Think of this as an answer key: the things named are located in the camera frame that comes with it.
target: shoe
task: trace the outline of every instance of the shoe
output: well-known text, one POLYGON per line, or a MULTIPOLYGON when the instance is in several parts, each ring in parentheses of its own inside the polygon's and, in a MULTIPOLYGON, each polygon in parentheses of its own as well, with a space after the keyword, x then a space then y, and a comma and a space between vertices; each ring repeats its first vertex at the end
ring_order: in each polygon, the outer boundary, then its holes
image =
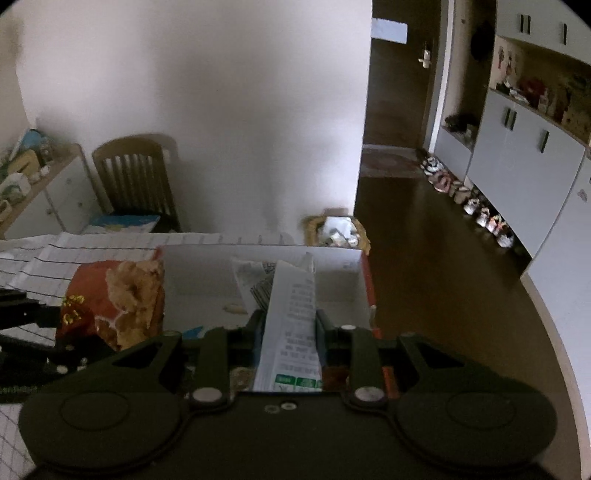
POLYGON ((515 234, 511 231, 509 227, 505 225, 505 229, 499 235, 499 238, 496 240, 503 248, 511 248, 515 243, 515 234))
POLYGON ((474 212, 476 211, 476 209, 478 208, 479 205, 480 205, 480 200, 470 199, 464 205, 464 212, 466 212, 468 215, 474 215, 474 212))
POLYGON ((452 186, 452 178, 447 174, 442 175, 439 178, 439 181, 435 182, 433 186, 438 192, 447 193, 449 192, 449 188, 452 186))
POLYGON ((453 201, 456 202, 458 205, 464 203, 468 198, 470 198, 471 190, 468 187, 461 186, 456 190, 455 195, 453 196, 453 201))
POLYGON ((499 221, 499 223, 496 224, 496 228, 493 230, 492 234, 494 236, 499 236, 501 234, 501 232, 505 229, 505 227, 507 226, 507 222, 504 220, 499 221))
POLYGON ((427 161, 427 166, 425 166, 425 175, 433 175, 434 173, 438 172, 439 170, 443 170, 444 166, 443 163, 439 161, 436 157, 431 157, 427 161))
POLYGON ((490 216, 491 216, 491 211, 487 207, 481 208, 480 214, 478 215, 478 218, 476 219, 476 223, 484 228, 488 224, 488 220, 489 220, 490 216))
POLYGON ((444 175, 447 175, 446 170, 439 170, 429 177, 429 183, 437 183, 444 175))
POLYGON ((499 223, 501 223, 502 221, 503 221, 502 216, 500 216, 499 214, 493 215, 492 217, 489 218, 488 222, 486 223, 486 229, 490 233, 494 233, 497 225, 499 225, 499 223))
POLYGON ((456 194, 458 188, 462 187, 463 185, 464 185, 464 182, 462 182, 461 180, 454 181, 449 187, 449 196, 453 198, 453 196, 456 194))

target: receipt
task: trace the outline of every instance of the receipt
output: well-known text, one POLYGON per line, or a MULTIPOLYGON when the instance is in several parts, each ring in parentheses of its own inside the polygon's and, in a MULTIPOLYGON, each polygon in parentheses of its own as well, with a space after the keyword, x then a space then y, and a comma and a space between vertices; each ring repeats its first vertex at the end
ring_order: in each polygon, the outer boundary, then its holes
POLYGON ((254 391, 322 390, 312 272, 313 267, 277 262, 254 391))

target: white cabinet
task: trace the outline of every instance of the white cabinet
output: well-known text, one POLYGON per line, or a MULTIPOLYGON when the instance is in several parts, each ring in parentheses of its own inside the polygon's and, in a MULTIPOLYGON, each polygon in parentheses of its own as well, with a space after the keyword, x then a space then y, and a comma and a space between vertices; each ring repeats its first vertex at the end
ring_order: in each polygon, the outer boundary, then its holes
POLYGON ((501 180, 499 166, 505 140, 509 134, 509 121, 515 102, 496 92, 486 95, 486 103, 478 137, 472 154, 468 177, 486 195, 493 204, 502 200, 497 195, 501 180))
POLYGON ((584 152, 538 113, 490 91, 468 176, 533 256, 560 213, 584 152))
POLYGON ((439 129, 437 143, 435 144, 435 155, 456 177, 464 179, 472 158, 472 152, 444 128, 439 129))
POLYGON ((550 315, 577 380, 591 426, 591 160, 581 170, 528 274, 550 315))
POLYGON ((66 232, 79 234, 90 221, 101 214, 93 190, 81 190, 57 208, 66 232))
POLYGON ((498 0, 496 33, 591 64, 591 28, 560 0, 498 0))
POLYGON ((101 214, 81 157, 75 158, 47 186, 47 194, 68 233, 80 233, 101 214))
POLYGON ((585 147, 526 107, 515 105, 515 112, 504 149, 505 216, 535 255, 573 185, 585 147))
POLYGON ((64 230, 78 234, 102 214, 81 152, 52 168, 47 177, 33 185, 13 216, 0 225, 0 238, 57 234, 64 230))
POLYGON ((528 270, 554 320, 567 317, 585 292, 591 300, 590 247, 591 160, 586 158, 554 228, 528 270))
POLYGON ((4 238, 13 240, 26 236, 57 235, 62 232, 56 213, 51 208, 45 193, 41 192, 4 232, 4 238))
POLYGON ((538 44, 541 37, 537 0, 497 0, 496 34, 538 44))

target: hallway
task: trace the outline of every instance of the hallway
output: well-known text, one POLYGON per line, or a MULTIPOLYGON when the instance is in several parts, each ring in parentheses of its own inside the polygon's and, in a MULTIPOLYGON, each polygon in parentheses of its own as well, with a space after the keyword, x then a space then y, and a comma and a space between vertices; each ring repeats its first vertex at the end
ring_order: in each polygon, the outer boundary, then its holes
POLYGON ((423 334, 541 390, 558 415, 543 465, 558 479, 580 478, 562 373, 514 255, 425 178, 360 178, 355 216, 372 242, 384 335, 423 334))

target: wooden door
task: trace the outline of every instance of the wooden door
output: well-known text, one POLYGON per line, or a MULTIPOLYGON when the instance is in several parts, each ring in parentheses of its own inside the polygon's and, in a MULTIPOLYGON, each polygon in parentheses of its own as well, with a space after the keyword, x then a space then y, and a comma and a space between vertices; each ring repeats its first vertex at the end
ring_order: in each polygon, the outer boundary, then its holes
POLYGON ((508 122, 514 106, 512 100, 500 93, 492 90, 488 92, 478 138, 468 169, 468 178, 494 205, 497 201, 502 201, 499 163, 509 134, 508 122))
POLYGON ((375 18, 408 25, 407 43, 372 39, 365 144, 420 148, 431 99, 441 0, 374 0, 375 18), (431 66, 418 61, 425 45, 431 66))

